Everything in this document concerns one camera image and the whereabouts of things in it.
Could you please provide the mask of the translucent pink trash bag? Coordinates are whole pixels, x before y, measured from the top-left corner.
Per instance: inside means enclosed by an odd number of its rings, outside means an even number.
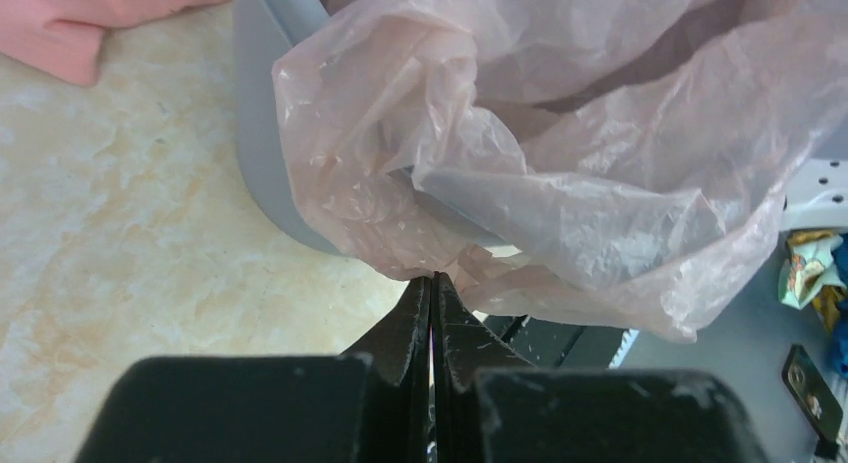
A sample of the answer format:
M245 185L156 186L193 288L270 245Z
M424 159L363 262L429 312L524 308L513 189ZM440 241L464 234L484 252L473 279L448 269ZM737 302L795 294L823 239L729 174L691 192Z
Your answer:
M357 0L273 68L295 205L466 305L692 341L847 116L847 0Z

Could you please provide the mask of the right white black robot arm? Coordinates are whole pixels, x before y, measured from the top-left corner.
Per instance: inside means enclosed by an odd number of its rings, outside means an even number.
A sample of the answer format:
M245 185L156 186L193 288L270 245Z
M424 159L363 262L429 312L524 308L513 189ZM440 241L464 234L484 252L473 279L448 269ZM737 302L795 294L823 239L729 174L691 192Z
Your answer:
M810 159L788 185L780 230L847 232L847 161Z

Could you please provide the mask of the pink cloth towel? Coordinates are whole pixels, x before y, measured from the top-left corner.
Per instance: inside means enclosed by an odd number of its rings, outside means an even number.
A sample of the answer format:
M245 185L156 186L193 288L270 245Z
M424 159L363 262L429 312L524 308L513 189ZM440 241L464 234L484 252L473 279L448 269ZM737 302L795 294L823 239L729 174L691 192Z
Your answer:
M226 1L1 0L1 53L65 82L92 86L107 31Z

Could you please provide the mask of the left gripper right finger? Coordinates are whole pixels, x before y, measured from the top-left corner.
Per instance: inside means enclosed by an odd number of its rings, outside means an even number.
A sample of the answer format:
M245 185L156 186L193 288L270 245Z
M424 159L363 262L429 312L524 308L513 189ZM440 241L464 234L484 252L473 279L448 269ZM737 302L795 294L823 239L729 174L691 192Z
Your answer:
M549 369L432 280L440 462L764 462L736 394L695 370Z

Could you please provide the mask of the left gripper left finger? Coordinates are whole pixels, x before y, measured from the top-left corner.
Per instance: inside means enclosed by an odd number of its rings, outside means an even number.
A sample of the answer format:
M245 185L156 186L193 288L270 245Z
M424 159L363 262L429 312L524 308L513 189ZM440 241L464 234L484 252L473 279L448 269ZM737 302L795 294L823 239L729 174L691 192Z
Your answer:
M80 462L423 462L432 282L336 356L176 357L114 384Z

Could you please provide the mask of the grey plastic trash bin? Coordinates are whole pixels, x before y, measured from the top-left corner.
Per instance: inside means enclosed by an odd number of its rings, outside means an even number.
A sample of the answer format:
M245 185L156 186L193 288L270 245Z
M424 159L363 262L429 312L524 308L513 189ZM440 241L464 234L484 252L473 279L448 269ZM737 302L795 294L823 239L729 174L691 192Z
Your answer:
M237 160L243 180L264 214L297 242L337 256L296 208L279 133L272 67L292 48L356 0L233 0ZM475 0L378 0L391 13L407 5L419 19L464 30L481 27Z

